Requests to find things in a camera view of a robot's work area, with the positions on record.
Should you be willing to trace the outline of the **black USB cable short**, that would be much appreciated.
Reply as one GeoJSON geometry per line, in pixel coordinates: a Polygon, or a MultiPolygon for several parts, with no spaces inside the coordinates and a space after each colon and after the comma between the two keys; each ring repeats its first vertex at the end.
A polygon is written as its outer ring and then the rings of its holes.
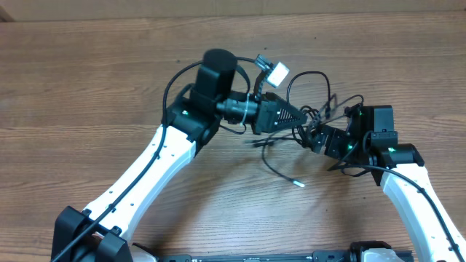
{"type": "Polygon", "coordinates": [[[290,127],[290,132],[285,134],[285,130],[273,132],[268,135],[266,138],[258,140],[247,140],[246,143],[251,143],[253,147],[261,148],[261,160],[265,166],[273,172],[279,178],[286,180],[289,183],[292,183],[295,186],[304,188],[305,185],[291,178],[288,175],[290,172],[294,171],[292,167],[291,160],[293,160],[294,153],[291,152],[293,146],[287,146],[284,148],[276,149],[276,146],[280,143],[286,141],[293,141],[299,146],[307,146],[308,142],[305,142],[302,136],[306,129],[302,125],[297,127],[290,127]]]}

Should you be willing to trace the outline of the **black USB cable long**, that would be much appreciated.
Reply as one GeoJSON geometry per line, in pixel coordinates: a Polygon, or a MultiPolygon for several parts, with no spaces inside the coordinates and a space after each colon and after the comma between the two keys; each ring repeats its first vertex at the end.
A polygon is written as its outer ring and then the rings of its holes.
{"type": "Polygon", "coordinates": [[[301,76],[308,76],[308,75],[318,75],[322,76],[325,79],[326,85],[326,96],[321,97],[323,92],[312,87],[310,84],[306,86],[307,91],[300,92],[300,95],[305,95],[306,98],[311,98],[312,101],[317,101],[322,103],[320,109],[310,107],[309,105],[303,105],[301,107],[301,111],[304,112],[304,115],[310,115],[311,119],[309,124],[305,127],[303,124],[298,124],[295,127],[291,128],[291,134],[293,139],[301,146],[307,147],[311,146],[311,142],[309,139],[311,131],[316,130],[319,126],[323,124],[330,123],[342,117],[346,117],[347,113],[343,113],[341,116],[336,116],[336,112],[341,108],[345,103],[355,99],[360,98],[360,102],[355,104],[355,107],[363,106],[364,97],[362,95],[353,95],[342,102],[338,102],[336,94],[331,93],[331,86],[329,79],[326,74],[321,71],[304,71],[297,75],[295,75],[289,82],[287,91],[286,91],[286,101],[287,103],[291,102],[291,89],[293,87],[294,82],[301,76]]]}

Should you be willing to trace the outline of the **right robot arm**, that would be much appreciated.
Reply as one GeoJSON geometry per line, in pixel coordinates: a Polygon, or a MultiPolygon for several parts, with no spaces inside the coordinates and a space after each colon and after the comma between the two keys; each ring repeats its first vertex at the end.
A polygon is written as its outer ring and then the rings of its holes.
{"type": "Polygon", "coordinates": [[[392,106],[348,107],[344,130],[329,126],[330,115],[324,108],[312,117],[306,145],[336,159],[331,170],[372,175],[398,211],[420,261],[464,261],[465,238],[437,197],[419,151],[399,143],[392,106]]]}

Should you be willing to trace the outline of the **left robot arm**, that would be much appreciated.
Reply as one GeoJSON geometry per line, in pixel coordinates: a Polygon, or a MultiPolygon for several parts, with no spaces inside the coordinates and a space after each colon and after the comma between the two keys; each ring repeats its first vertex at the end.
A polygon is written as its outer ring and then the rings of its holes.
{"type": "Polygon", "coordinates": [[[255,83],[245,92],[232,90],[236,74],[244,74],[241,58],[224,49],[208,50],[173,103],[162,106],[160,126],[123,175],[83,210],[66,207],[55,221],[53,261],[155,261],[147,248],[133,243],[145,212],[171,178],[218,132],[222,120],[250,126],[255,134],[273,133],[303,124],[306,117],[285,100],[262,92],[278,87],[288,67],[259,55],[255,83]]]}

